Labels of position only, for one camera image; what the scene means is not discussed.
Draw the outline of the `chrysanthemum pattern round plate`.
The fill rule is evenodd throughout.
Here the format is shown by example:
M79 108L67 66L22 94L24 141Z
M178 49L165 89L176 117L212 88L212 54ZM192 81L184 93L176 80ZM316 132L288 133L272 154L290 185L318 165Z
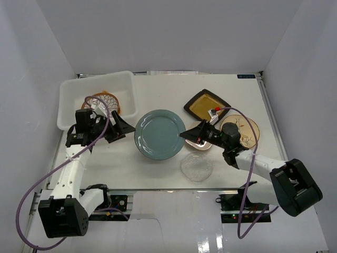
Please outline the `chrysanthemum pattern round plate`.
M114 109L118 114L121 112L120 104L116 96L110 94L110 93L96 93L93 95L96 98L100 98L105 103L108 104L108 107L110 109ZM81 106L81 109L88 109L90 108L90 105L97 99L89 98L86 102L84 102Z

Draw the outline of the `cream bird pattern plate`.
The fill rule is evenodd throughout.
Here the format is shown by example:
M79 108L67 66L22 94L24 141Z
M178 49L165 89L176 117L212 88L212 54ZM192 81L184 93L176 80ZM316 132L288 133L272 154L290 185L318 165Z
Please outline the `cream bird pattern plate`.
M246 148L253 148L256 146L256 140L254 137L254 133L247 122L247 120L239 115L239 114L234 114L234 115L229 115L227 116L221 123L220 129L223 127L225 123L235 123L238 127L238 131L241 135L240 138L240 143L242 146Z

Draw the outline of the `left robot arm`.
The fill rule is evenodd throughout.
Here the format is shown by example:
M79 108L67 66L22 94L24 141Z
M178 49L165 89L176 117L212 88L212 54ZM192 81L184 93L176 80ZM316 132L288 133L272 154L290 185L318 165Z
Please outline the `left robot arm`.
M38 205L48 238L84 236L90 215L95 210L111 207L107 185L94 184L81 190L84 170L95 140L103 138L112 143L135 131L116 111L105 116L90 109L80 109L75 112L75 120L67 133L66 165L62 167L49 198Z

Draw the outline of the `aluminium table frame rail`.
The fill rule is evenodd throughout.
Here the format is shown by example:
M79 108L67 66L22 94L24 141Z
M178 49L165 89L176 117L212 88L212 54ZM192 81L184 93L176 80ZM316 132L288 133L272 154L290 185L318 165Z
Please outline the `aluminium table frame rail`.
M258 140L257 161L255 162L253 173L254 179L258 182L252 189L257 191L266 190L274 193L269 173L272 168L278 168L291 159L288 157L279 128L277 127L270 100L263 81L263 72L256 73L256 79L259 84L261 96L264 102L265 111L269 118L269 123L259 122L260 138Z

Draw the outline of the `teal round plate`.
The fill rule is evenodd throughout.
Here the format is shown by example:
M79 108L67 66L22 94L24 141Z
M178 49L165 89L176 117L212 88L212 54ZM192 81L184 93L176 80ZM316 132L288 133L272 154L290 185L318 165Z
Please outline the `teal round plate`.
M158 109L143 115L134 132L139 152L152 160L167 160L178 154L185 143L182 119L170 110Z

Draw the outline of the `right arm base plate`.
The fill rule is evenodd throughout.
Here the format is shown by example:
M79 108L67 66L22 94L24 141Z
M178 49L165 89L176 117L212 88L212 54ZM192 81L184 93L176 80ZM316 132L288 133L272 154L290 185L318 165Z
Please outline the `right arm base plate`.
M220 194L215 202L221 207L222 224L238 223L242 198L239 194ZM245 201L241 223L252 223L262 212L265 204Z

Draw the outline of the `blue label sticker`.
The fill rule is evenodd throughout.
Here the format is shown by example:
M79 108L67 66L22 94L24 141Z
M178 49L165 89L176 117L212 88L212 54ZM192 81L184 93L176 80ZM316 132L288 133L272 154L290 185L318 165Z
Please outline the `blue label sticker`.
M238 74L238 79L255 79L256 76L254 74Z

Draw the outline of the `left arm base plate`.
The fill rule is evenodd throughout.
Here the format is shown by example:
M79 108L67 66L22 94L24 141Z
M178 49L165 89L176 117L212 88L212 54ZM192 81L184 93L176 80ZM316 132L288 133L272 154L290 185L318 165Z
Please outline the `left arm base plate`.
M131 215L133 206L133 197L128 195L111 195L110 208L120 210L124 215L118 211L103 211L96 212L89 217L90 221L128 221Z

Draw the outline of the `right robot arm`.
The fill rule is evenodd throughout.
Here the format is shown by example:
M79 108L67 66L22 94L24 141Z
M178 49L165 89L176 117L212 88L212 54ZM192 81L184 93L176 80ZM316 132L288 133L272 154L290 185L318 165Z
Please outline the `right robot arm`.
M302 161L282 161L254 154L240 143L241 135L234 123L225 123L221 130L207 121L180 133L180 137L196 144L210 143L223 149L225 162L236 169L251 171L269 181L259 187L250 181L238 188L238 205L244 210L256 203L281 207L296 217L323 198L323 193Z

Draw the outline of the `beige square bowl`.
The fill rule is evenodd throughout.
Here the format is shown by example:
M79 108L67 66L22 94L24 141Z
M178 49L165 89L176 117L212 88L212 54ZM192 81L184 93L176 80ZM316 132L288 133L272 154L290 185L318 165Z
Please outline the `beige square bowl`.
M193 122L188 128L187 130L190 130L196 126L198 126L201 122L200 121L195 121ZM192 141L189 141L189 140L185 140L186 143L188 143L189 145L191 145L192 147L196 148L197 150L200 150L200 151L206 151L208 150L212 144L211 143L208 143L208 142L204 142L203 144L197 144L197 143L194 143Z

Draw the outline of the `white plastic bin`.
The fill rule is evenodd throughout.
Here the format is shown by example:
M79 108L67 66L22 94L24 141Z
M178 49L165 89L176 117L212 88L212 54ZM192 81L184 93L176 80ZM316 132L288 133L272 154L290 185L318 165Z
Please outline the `white plastic bin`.
M57 117L58 128L68 130L75 123L75 111L82 107L85 97L103 91L117 98L123 120L130 125L136 125L138 102L134 74L130 71L121 71L72 79L62 83Z

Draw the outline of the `black and amber square plate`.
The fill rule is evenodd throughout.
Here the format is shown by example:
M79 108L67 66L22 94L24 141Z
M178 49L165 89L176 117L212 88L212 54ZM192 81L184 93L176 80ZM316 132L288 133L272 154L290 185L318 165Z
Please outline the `black and amber square plate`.
M225 108L218 112L218 123L228 113L231 106L219 96L207 89L203 89L194 95L183 107L183 109L198 121L210 120L211 116L208 111L214 108Z

